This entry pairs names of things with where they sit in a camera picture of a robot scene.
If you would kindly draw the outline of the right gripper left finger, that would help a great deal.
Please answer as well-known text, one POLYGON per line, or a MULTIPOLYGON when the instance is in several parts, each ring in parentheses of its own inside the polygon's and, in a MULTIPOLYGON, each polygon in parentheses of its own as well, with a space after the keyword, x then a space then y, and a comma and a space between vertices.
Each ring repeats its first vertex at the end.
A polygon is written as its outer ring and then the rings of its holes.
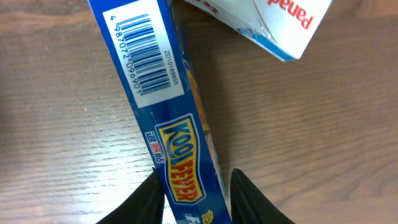
POLYGON ((161 224, 165 193, 156 169, 125 201, 97 224, 161 224))

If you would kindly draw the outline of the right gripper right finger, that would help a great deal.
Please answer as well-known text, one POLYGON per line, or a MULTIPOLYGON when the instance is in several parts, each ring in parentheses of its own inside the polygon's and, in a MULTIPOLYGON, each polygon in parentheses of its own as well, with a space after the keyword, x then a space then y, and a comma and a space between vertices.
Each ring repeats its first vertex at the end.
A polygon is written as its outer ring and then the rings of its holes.
POLYGON ((230 199, 233 224, 294 224, 240 169, 231 173, 230 199))

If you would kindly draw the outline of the blue Kool Fever box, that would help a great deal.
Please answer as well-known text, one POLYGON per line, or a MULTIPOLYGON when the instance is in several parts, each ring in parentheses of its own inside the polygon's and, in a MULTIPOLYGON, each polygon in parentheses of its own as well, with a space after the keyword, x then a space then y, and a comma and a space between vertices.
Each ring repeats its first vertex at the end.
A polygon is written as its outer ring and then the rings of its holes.
POLYGON ((177 223, 230 223, 198 86, 168 0, 90 0, 177 223))

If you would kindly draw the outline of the white blue Panadol box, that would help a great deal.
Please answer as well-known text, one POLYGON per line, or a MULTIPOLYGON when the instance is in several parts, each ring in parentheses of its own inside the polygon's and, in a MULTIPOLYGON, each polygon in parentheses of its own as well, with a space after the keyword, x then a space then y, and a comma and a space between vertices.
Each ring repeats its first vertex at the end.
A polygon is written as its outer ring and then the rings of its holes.
POLYGON ((185 0, 279 60, 298 60, 332 0, 185 0))

